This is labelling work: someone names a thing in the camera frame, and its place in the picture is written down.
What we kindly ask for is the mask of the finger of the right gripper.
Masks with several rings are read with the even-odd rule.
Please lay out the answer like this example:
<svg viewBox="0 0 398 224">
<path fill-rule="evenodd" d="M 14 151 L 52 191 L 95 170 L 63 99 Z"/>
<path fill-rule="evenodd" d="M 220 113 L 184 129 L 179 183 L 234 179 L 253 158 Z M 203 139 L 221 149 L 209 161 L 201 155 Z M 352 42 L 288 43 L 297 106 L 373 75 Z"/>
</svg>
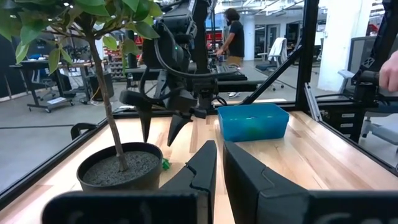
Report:
<svg viewBox="0 0 398 224">
<path fill-rule="evenodd" d="M 147 142 L 152 118 L 152 104 L 140 93 L 131 90 L 123 90 L 119 96 L 119 100 L 125 105 L 135 107 L 141 121 L 143 140 Z"/>
<path fill-rule="evenodd" d="M 167 139 L 167 145 L 171 146 L 175 138 L 177 137 L 180 130 L 187 124 L 192 122 L 190 117 L 180 116 L 178 114 L 174 114 L 172 116 L 172 120 L 170 122 L 169 127 L 169 135 Z"/>
</svg>

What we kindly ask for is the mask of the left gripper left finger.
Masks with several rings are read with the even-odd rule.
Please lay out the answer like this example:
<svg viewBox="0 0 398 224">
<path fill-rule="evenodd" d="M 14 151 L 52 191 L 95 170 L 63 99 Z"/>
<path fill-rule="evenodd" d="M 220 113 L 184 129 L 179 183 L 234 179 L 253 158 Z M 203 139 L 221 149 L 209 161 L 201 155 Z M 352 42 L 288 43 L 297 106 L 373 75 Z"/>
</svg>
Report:
<svg viewBox="0 0 398 224">
<path fill-rule="evenodd" d="M 207 141 L 159 189 L 67 192 L 46 204 L 42 224 L 213 224 L 216 165 Z"/>
</svg>

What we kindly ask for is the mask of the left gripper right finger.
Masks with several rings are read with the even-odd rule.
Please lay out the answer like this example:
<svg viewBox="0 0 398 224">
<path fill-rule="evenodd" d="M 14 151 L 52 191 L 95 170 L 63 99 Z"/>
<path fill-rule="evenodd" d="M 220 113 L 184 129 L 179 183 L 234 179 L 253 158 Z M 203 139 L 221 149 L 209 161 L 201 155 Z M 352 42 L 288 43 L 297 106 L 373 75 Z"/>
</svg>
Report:
<svg viewBox="0 0 398 224">
<path fill-rule="evenodd" d="M 307 190 L 233 142 L 223 170 L 236 224 L 398 224 L 398 191 Z"/>
</svg>

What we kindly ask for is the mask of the blue plastic tupperware container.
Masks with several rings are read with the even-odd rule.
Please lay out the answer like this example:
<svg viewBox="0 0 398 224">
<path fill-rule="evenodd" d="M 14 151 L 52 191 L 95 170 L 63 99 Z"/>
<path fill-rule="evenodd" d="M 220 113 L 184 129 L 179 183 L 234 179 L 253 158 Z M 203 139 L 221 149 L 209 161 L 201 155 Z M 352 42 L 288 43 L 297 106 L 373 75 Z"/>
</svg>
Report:
<svg viewBox="0 0 398 224">
<path fill-rule="evenodd" d="M 283 138 L 289 114 L 275 104 L 222 106 L 218 120 L 224 140 L 258 141 Z"/>
</svg>

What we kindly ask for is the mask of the green potted plant black pot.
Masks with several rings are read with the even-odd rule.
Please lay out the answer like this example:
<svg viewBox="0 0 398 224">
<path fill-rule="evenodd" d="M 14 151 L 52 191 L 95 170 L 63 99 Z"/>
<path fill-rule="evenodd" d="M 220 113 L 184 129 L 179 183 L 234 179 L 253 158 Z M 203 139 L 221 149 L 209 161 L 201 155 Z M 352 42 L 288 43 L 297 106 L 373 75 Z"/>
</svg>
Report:
<svg viewBox="0 0 398 224">
<path fill-rule="evenodd" d="M 96 43 L 102 40 L 109 49 L 133 54 L 135 42 L 125 39 L 118 43 L 112 32 L 130 29 L 144 39 L 152 39 L 156 37 L 153 20 L 162 14 L 154 0 L 0 0 L 0 35 L 7 40 L 20 39 L 15 51 L 17 63 L 23 61 L 31 43 L 43 33 L 59 37 L 49 53 L 50 73 L 56 70 L 60 59 L 71 60 L 63 48 L 63 39 L 81 39 L 89 45 L 114 146 L 100 150 L 80 165 L 77 176 L 84 191 L 132 189 L 137 177 L 133 173 L 133 156 L 124 152 L 120 141 Z"/>
</svg>

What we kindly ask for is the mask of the black background desk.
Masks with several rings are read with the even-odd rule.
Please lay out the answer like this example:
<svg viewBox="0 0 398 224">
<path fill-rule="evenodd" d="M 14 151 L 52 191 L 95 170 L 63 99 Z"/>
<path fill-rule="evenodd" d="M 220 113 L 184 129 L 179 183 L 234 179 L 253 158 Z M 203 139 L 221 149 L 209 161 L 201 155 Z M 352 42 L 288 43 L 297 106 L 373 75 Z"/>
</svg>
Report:
<svg viewBox="0 0 398 224">
<path fill-rule="evenodd" d="M 141 80 L 142 76 L 145 75 L 146 81 L 158 80 L 160 77 L 160 72 L 166 72 L 169 78 L 166 80 L 167 83 L 171 83 L 175 86 L 185 86 L 188 91 L 193 90 L 193 81 L 212 81 L 216 80 L 218 83 L 219 92 L 231 92 L 231 91 L 241 91 L 250 92 L 257 89 L 257 86 L 262 84 L 262 81 L 249 81 L 248 77 L 241 73 L 240 69 L 236 66 L 228 65 L 215 65 L 210 67 L 210 73 L 215 74 L 214 77 L 207 77 L 200 79 L 198 76 L 197 67 L 195 64 L 190 64 L 188 67 L 189 74 L 193 75 L 193 78 L 179 78 L 172 75 L 164 68 L 150 68 L 146 67 L 140 68 L 127 68 L 125 69 L 125 75 L 129 82 L 138 82 Z"/>
</svg>

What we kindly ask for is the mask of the person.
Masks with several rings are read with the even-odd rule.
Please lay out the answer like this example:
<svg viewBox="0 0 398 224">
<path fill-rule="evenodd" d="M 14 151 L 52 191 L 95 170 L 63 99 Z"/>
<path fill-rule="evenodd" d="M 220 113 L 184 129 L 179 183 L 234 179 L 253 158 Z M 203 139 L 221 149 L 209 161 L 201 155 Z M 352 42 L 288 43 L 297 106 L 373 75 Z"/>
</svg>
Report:
<svg viewBox="0 0 398 224">
<path fill-rule="evenodd" d="M 227 52 L 227 64 L 240 67 L 244 58 L 244 27 L 240 22 L 240 15 L 234 8 L 228 8 L 224 12 L 228 36 L 224 44 L 217 50 L 217 56 Z"/>
</svg>

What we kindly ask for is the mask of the office chair with white cloth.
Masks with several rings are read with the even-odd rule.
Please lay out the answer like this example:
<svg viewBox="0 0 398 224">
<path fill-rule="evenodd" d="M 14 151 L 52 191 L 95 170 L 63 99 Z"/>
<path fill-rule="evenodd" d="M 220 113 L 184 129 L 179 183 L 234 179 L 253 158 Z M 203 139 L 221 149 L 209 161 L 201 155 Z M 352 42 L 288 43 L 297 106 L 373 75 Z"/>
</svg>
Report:
<svg viewBox="0 0 398 224">
<path fill-rule="evenodd" d="M 266 71 L 278 68 L 281 63 L 287 60 L 287 39 L 278 37 L 272 44 L 269 52 L 259 53 L 263 60 L 267 59 L 268 63 L 256 65 L 256 69 Z"/>
</svg>

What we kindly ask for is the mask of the black wheeled desk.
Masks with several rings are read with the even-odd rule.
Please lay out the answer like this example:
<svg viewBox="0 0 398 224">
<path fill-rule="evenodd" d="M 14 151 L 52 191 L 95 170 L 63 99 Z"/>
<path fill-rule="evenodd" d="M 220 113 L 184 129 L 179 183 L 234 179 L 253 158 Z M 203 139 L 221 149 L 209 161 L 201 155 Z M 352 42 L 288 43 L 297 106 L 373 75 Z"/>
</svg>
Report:
<svg viewBox="0 0 398 224">
<path fill-rule="evenodd" d="M 43 109 L 47 113 L 51 113 L 51 109 L 61 105 L 62 103 L 69 102 L 71 106 L 74 106 L 75 103 L 73 102 L 73 98 L 67 98 L 65 94 L 72 94 L 72 93 L 84 93 L 85 97 L 80 100 L 81 103 L 87 105 L 91 100 L 90 94 L 90 79 L 88 78 L 87 74 L 89 73 L 88 69 L 93 66 L 93 62 L 82 62 L 82 63 L 72 63 L 70 65 L 58 64 L 56 70 L 51 73 L 51 75 L 55 75 L 55 80 L 59 92 L 59 97 L 51 100 L 51 103 L 47 103 L 46 105 L 41 105 L 39 103 L 39 97 L 37 96 L 34 87 L 32 86 L 32 79 L 28 77 L 28 74 L 32 72 L 32 75 L 39 75 L 39 70 L 49 68 L 49 61 L 48 60 L 25 60 L 22 61 L 20 64 L 10 65 L 11 68 L 15 68 L 20 70 L 22 77 L 24 79 L 26 88 L 30 91 L 33 99 L 34 104 L 27 104 L 29 111 L 32 111 L 32 108 L 39 108 Z M 63 90 L 63 79 L 60 76 L 59 70 L 67 69 L 67 68 L 79 68 L 80 69 L 80 76 L 83 82 L 82 89 L 71 89 L 71 90 Z"/>
</svg>

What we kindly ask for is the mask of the black drawer cabinet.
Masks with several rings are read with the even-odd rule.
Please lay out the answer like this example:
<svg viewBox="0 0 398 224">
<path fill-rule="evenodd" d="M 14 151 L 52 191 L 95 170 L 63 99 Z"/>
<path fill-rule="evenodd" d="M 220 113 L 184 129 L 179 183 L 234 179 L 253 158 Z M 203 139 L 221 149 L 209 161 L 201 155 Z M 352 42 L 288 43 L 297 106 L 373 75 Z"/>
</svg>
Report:
<svg viewBox="0 0 398 224">
<path fill-rule="evenodd" d="M 350 107 L 337 107 L 322 112 L 324 122 L 354 142 L 359 142 L 365 111 Z"/>
</svg>

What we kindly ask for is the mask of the grey office chair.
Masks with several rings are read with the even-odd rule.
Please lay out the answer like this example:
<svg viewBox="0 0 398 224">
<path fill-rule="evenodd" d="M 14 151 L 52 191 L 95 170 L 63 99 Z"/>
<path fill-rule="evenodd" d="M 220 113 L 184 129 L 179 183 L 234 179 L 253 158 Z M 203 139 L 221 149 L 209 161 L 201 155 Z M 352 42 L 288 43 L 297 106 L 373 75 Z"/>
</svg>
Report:
<svg viewBox="0 0 398 224">
<path fill-rule="evenodd" d="M 375 37 L 370 36 L 356 37 L 351 40 L 348 68 L 338 72 L 343 77 L 343 84 L 340 87 L 340 93 L 343 98 L 346 96 L 351 98 L 354 94 L 354 85 L 351 84 L 351 78 L 354 76 L 354 72 L 359 70 L 361 63 L 370 56 L 375 40 Z M 382 91 L 377 95 L 375 101 L 368 103 L 368 105 L 364 105 L 362 102 L 355 102 L 349 107 L 365 111 L 360 139 L 366 138 L 371 133 L 373 136 L 398 147 L 398 131 L 388 129 L 371 121 L 372 118 L 398 114 L 398 96 Z"/>
</svg>

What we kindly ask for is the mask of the person's hand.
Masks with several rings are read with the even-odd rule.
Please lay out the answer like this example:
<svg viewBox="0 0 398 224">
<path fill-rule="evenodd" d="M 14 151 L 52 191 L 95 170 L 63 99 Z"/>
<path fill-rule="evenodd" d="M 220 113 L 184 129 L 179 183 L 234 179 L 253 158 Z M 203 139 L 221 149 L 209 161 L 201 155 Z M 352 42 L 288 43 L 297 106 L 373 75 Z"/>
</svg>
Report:
<svg viewBox="0 0 398 224">
<path fill-rule="evenodd" d="M 398 91 L 398 50 L 383 63 L 379 72 L 379 86 L 389 92 Z"/>
</svg>

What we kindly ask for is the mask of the black frame clamp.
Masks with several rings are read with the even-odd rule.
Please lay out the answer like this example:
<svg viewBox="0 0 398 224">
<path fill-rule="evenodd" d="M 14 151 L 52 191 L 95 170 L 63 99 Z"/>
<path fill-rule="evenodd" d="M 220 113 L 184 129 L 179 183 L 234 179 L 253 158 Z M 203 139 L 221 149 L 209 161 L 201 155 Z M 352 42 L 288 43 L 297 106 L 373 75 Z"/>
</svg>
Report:
<svg viewBox="0 0 398 224">
<path fill-rule="evenodd" d="M 70 136 L 72 140 L 89 136 L 93 131 L 99 128 L 97 124 L 93 123 L 77 123 L 70 129 Z"/>
</svg>

